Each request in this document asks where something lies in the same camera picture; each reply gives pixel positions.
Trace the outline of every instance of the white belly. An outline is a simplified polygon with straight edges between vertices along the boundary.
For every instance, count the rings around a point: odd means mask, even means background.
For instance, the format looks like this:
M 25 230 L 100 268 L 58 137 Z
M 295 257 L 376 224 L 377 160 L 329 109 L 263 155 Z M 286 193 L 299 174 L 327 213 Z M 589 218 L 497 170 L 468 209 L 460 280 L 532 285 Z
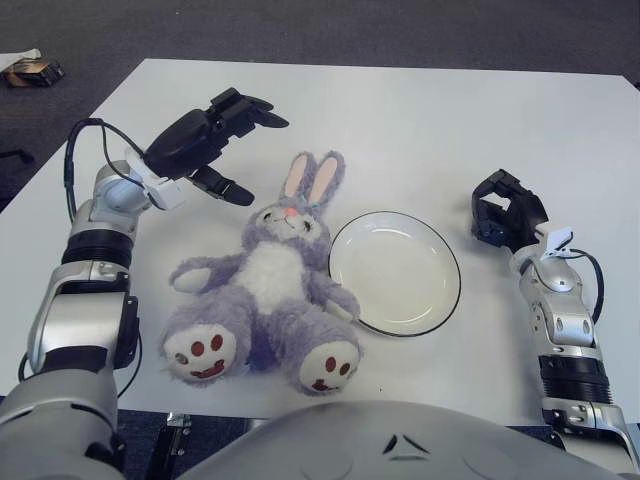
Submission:
M 256 298 L 259 312 L 269 314 L 285 298 L 306 298 L 302 289 L 304 271 L 296 250 L 279 243 L 261 242 L 231 283 L 249 290 Z

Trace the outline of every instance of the pink inner ear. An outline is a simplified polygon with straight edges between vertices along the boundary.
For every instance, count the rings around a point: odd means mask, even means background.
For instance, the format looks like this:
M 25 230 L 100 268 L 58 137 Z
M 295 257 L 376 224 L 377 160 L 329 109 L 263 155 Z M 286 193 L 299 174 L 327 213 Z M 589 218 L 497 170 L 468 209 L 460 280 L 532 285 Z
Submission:
M 293 165 L 291 165 L 291 171 L 289 172 L 289 178 L 287 178 L 287 183 L 284 186 L 285 197 L 295 196 L 298 188 L 300 188 L 300 182 L 302 181 L 302 176 L 304 175 L 304 169 L 306 166 L 306 155 L 300 155 L 293 161 Z
M 313 182 L 313 188 L 309 195 L 309 203 L 320 201 L 322 195 L 324 195 L 324 192 L 327 190 L 329 183 L 333 179 L 333 176 L 336 174 L 337 169 L 338 160 L 333 157 L 329 157 L 322 162 L 322 165 L 316 174 L 316 179 Z

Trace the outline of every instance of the paw pad print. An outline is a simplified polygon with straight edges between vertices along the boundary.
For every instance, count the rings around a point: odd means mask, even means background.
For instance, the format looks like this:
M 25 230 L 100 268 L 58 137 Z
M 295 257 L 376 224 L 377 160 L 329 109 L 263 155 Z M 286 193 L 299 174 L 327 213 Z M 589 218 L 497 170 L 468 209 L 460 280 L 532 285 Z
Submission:
M 302 361 L 300 382 L 314 393 L 339 390 L 346 385 L 360 362 L 358 349 L 346 341 L 320 345 Z
M 194 325 L 168 337 L 163 348 L 171 373 L 188 382 L 202 382 L 232 367 L 236 338 L 222 325 Z

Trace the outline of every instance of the black cable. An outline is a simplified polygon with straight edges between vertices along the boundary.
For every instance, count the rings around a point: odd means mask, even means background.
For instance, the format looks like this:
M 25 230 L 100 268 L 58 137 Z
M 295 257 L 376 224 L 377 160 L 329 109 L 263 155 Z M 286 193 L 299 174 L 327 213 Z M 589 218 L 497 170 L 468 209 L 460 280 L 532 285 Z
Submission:
M 593 307 L 593 314 L 591 314 L 591 319 L 593 320 L 593 324 L 595 325 L 600 318 L 600 313 L 602 312 L 602 305 L 604 304 L 604 275 L 602 274 L 602 268 L 600 268 L 600 264 L 598 260 L 593 255 L 589 255 L 584 250 L 578 250 L 577 248 L 572 248 L 569 250 L 571 253 L 578 253 L 578 257 L 569 257 L 569 258 L 580 258 L 587 257 L 593 265 L 593 270 L 596 274 L 596 283 L 598 284 L 598 296 L 596 297 L 596 304 Z
M 25 353 L 22 356 L 22 360 L 20 360 L 20 365 L 18 365 L 18 381 L 20 383 L 24 382 L 24 367 L 27 366 L 27 354 Z
M 135 152 L 142 157 L 144 152 L 136 143 L 131 140 L 123 131 L 114 127 L 113 125 L 105 122 L 101 118 L 85 118 L 84 120 L 80 120 L 76 123 L 71 129 L 71 133 L 69 133 L 69 138 L 67 140 L 67 148 L 64 153 L 64 188 L 66 190 L 67 197 L 67 211 L 69 212 L 69 219 L 73 222 L 76 216 L 76 199 L 75 194 L 73 192 L 73 183 L 74 183 L 74 168 L 73 168 L 73 152 L 76 146 L 76 140 L 78 139 L 78 135 L 80 132 L 88 126 L 100 126 L 103 128 L 108 128 L 120 138 L 122 138 L 125 142 L 135 150 Z
M 144 185 L 142 185 L 141 182 L 134 180 L 133 178 L 125 175 L 120 170 L 118 170 L 116 166 L 113 164 L 113 162 L 111 161 L 111 158 L 109 157 L 109 150 L 107 149 L 107 129 L 104 128 L 104 125 L 100 125 L 100 128 L 102 129 L 102 151 L 104 152 L 104 158 L 107 161 L 107 165 L 109 165 L 111 167 L 111 170 L 113 170 L 120 178 L 123 178 L 128 182 L 131 182 L 134 185 L 137 185 L 140 188 L 144 189 Z
M 140 365 L 142 365 L 142 336 L 140 335 L 140 332 L 138 332 L 138 364 L 136 365 L 136 369 L 133 371 L 133 375 L 131 376 L 129 382 L 124 386 L 122 390 L 120 390 L 120 393 L 118 393 L 118 398 L 124 395 L 124 392 L 129 389 L 133 381 L 136 379 L 136 377 L 138 376 L 138 372 L 140 371 Z

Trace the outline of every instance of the white plate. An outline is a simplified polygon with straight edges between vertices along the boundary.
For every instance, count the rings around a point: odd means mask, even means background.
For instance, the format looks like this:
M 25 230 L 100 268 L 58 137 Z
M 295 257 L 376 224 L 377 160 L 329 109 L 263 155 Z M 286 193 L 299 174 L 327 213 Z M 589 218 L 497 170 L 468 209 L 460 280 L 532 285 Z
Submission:
M 394 336 L 438 328 L 460 298 L 460 270 L 447 243 L 401 213 L 368 213 L 345 225 L 333 241 L 329 275 L 357 297 L 363 324 Z

